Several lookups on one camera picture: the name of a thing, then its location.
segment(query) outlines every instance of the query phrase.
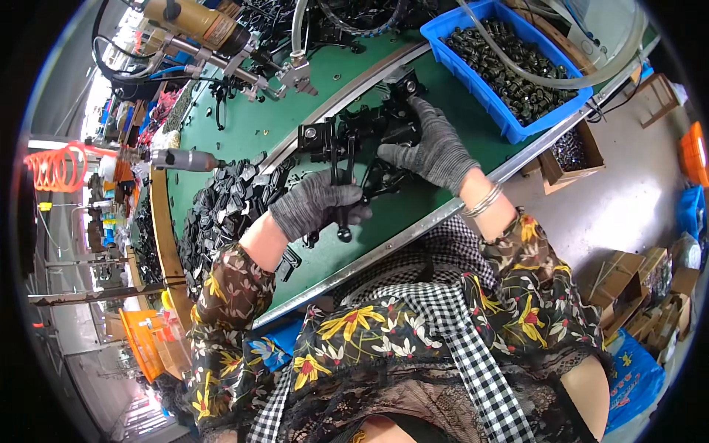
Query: floral blouse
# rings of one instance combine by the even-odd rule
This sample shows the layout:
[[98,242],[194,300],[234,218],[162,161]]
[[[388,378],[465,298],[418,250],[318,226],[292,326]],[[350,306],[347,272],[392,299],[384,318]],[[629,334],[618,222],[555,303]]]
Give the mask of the floral blouse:
[[[476,238],[474,244],[471,254],[483,257],[486,271],[458,264],[444,267],[442,274],[457,276],[474,327],[498,362],[542,371],[545,355],[585,349],[584,355],[595,354],[607,365],[600,310],[581,304],[571,269],[531,215],[520,213],[495,242]],[[443,340],[396,298],[343,305],[334,313],[308,307],[291,356],[251,331],[274,288],[274,274],[261,270],[239,244],[219,252],[191,312],[188,383],[201,432],[225,427],[246,432],[283,371],[292,371],[289,395],[299,398],[318,382],[347,377],[352,367],[451,362]]]

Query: green workbench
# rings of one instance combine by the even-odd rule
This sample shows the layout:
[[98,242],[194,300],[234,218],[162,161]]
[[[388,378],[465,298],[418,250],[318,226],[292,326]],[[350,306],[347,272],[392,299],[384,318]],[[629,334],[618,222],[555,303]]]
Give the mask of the green workbench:
[[[212,112],[210,117],[206,116],[209,106],[214,111],[215,99],[202,84],[193,91],[196,105],[187,114],[191,116],[191,122],[182,130],[181,149],[188,150],[196,147],[197,150],[212,152],[218,158],[227,161],[250,159],[260,151],[270,153],[291,131],[344,85],[392,52],[421,39],[417,31],[410,31],[396,38],[383,36],[363,39],[362,44],[367,47],[367,50],[358,55],[352,54],[349,50],[324,47],[315,52],[310,59],[311,83],[319,90],[318,96],[295,94],[290,91],[285,99],[278,102],[249,103],[246,96],[239,94],[235,99],[227,101],[227,111],[225,116],[222,116],[222,120],[225,120],[224,131],[216,129],[215,112]],[[408,65],[415,68],[419,81],[428,88],[424,98],[445,112],[471,156],[480,162],[487,174],[502,167],[512,158],[516,163],[520,163],[522,153],[530,154],[528,159],[524,159],[526,162],[543,150],[541,147],[532,146],[543,134],[529,137],[517,145],[511,145],[506,138],[502,138],[499,127],[490,115],[443,65],[435,62],[431,51],[422,54]],[[370,90],[357,97],[349,108],[355,110],[362,104],[370,106],[379,104],[374,91]],[[583,118],[583,114],[577,116],[575,121],[580,118]],[[555,134],[555,131],[561,135],[563,133],[560,132],[561,129],[563,128],[550,130],[547,137],[553,135],[552,133]],[[220,145],[219,150],[217,150],[217,142]],[[372,156],[375,149],[376,147],[365,147],[358,157],[354,169],[358,179],[362,178],[367,159]],[[300,161],[291,174],[317,171],[327,167],[324,163],[311,164],[307,156],[300,157]],[[177,183],[174,179],[175,174],[179,174]],[[171,217],[175,222],[174,229],[177,237],[182,236],[183,220],[187,211],[193,206],[193,195],[204,186],[209,177],[209,174],[204,173],[168,171],[167,188],[174,202]],[[309,288],[313,288],[333,274],[341,273],[355,260],[375,248],[381,248],[397,234],[436,210],[440,212],[444,205],[458,204],[451,200],[452,195],[448,191],[416,181],[398,194],[380,196],[373,201],[374,217],[361,227],[352,227],[351,243],[340,242],[336,238],[337,227],[331,225],[322,231],[320,241],[314,249],[305,249],[302,242],[292,244],[291,247],[302,258],[303,263],[294,270],[287,282],[277,282],[270,310],[278,308],[287,301],[291,301],[292,304],[295,297],[302,297]]]

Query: metal table edge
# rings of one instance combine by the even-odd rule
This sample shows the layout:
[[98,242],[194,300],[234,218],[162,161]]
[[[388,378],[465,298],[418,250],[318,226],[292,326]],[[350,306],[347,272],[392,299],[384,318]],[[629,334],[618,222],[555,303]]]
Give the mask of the metal table edge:
[[[647,47],[643,48],[640,51],[640,60],[645,60],[647,56],[652,52],[652,50],[657,46],[657,44],[660,41],[659,35],[653,39]],[[348,89],[349,85],[346,85],[343,87],[340,92],[338,92],[336,95],[338,96],[343,96],[340,99],[339,103],[344,103],[343,106],[340,107],[340,109],[344,108],[347,104],[349,104],[349,101],[345,101],[345,99],[352,97],[352,100],[359,96],[362,92],[366,91],[369,87],[373,86],[375,83],[377,83],[380,79],[383,79],[385,75],[381,75],[383,72],[391,71],[393,70],[392,66],[395,68],[399,65],[402,65],[404,63],[410,62],[411,60],[414,60],[416,57],[419,55],[427,52],[430,49],[430,46],[428,44],[426,45],[418,45],[414,48],[409,47],[409,52],[399,50],[398,52],[395,52],[394,54],[397,54],[397,57],[394,57],[394,60],[391,60],[389,63],[391,65],[383,66],[380,69],[378,69],[378,72],[375,72],[376,78],[379,78],[378,80],[374,82],[362,82],[362,84],[358,87],[354,88],[354,91],[351,91],[348,94],[341,94],[343,90]],[[411,54],[416,53],[417,55],[415,57],[411,57]],[[611,79],[608,84],[606,84],[593,98],[596,100],[596,103],[601,104],[605,101],[605,99],[611,95],[623,82],[630,77],[630,75],[637,69],[637,67],[640,66],[640,61],[637,59],[633,59],[623,70],[621,70],[613,79]],[[355,83],[358,80],[360,80],[360,77],[364,76],[365,74],[370,73],[375,67],[372,67],[369,71],[364,72],[361,74],[359,77],[357,77],[355,80],[353,80],[351,83]],[[364,89],[364,91],[361,91],[361,89],[364,87],[365,84],[369,84],[369,86]],[[311,117],[314,117],[312,121],[316,121],[319,118],[322,118],[325,116],[327,113],[324,109],[325,105],[329,105],[330,109],[334,109],[337,107],[337,104],[333,104],[330,100],[326,101],[320,108],[318,108]],[[593,112],[593,110],[588,107],[584,106],[582,109],[580,109],[578,112],[570,115],[569,117],[565,118],[558,124],[556,124],[554,127],[549,129],[546,133],[544,133],[541,137],[536,139],[534,142],[530,143],[527,147],[522,149],[509,159],[507,162],[502,164],[500,167],[496,168],[493,170],[490,174],[488,174],[488,178],[491,181],[496,181],[498,183],[503,183],[507,181],[514,173],[519,171],[525,164],[527,164],[529,161],[532,159],[536,158],[539,154],[544,152],[549,146],[551,146],[554,142],[556,142],[563,134],[565,134],[568,130],[573,128],[581,119],[585,118],[589,113]],[[272,155],[269,156],[269,158],[272,158],[272,162],[269,165],[276,166],[280,161],[282,161],[287,155],[290,155],[292,150],[295,149],[293,146],[295,144],[295,138],[297,138],[297,131],[295,131],[296,134],[294,136],[293,133],[291,133],[272,153]],[[292,299],[288,300],[287,302],[281,304],[277,308],[270,310],[266,312],[264,315],[261,317],[258,317],[253,324],[253,328],[256,329],[258,327],[261,327],[263,325],[266,325],[267,323],[276,320],[278,317],[281,315],[288,313],[292,310],[295,310],[299,308],[300,306],[304,305],[308,301],[312,300],[315,297],[318,297],[322,294],[324,294],[326,291],[329,289],[341,284],[351,276],[355,275],[356,273],[360,272],[361,270],[367,268],[369,265],[377,262],[378,260],[384,258],[385,256],[391,254],[392,252],[398,250],[399,248],[402,248],[406,246],[408,243],[414,241],[415,239],[419,238],[421,235],[425,234],[427,231],[433,229],[438,223],[441,223],[445,219],[453,216],[455,213],[460,211],[463,207],[463,201],[460,198],[453,198],[452,200],[448,201],[444,205],[440,206],[438,209],[430,213],[429,215],[425,216],[418,222],[414,223],[413,225],[409,226],[405,230],[401,231],[399,234],[394,235],[388,242],[385,242],[382,245],[379,245],[378,247],[374,248],[373,250],[369,251],[365,255],[361,256],[359,259],[354,260],[352,263],[348,264],[347,266],[343,267],[341,270],[335,272],[333,275],[329,276],[328,278],[322,280],[321,282],[317,283],[316,285],[306,289],[299,295],[293,297]]]

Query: orange coiled air hose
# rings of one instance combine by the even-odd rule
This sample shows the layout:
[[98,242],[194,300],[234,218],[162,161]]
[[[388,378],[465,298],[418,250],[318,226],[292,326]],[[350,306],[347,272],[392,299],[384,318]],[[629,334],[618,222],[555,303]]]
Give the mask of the orange coiled air hose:
[[85,145],[82,142],[69,142],[62,149],[36,152],[25,157],[25,164],[34,173],[35,189],[52,192],[80,190],[84,186],[84,175],[88,166],[87,152],[109,157],[118,155],[117,151]]

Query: blue plastic bag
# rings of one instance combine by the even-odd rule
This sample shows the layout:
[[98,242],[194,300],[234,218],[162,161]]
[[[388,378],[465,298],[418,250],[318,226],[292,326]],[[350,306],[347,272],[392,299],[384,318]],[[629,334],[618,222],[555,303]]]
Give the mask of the blue plastic bag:
[[665,371],[625,329],[606,349],[615,360],[610,379],[610,411],[606,433],[647,409],[664,383]]

